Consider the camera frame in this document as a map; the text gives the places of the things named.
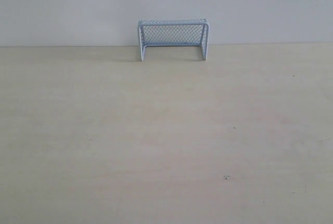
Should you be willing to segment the white miniature soccer goal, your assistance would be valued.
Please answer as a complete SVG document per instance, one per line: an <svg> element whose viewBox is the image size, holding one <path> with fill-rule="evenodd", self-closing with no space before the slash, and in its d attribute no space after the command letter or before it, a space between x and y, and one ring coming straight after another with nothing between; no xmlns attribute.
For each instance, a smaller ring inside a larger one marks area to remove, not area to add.
<svg viewBox="0 0 333 224"><path fill-rule="evenodd" d="M210 26L207 19L140 20L137 25L140 59L147 47L200 47L202 59L207 60Z"/></svg>

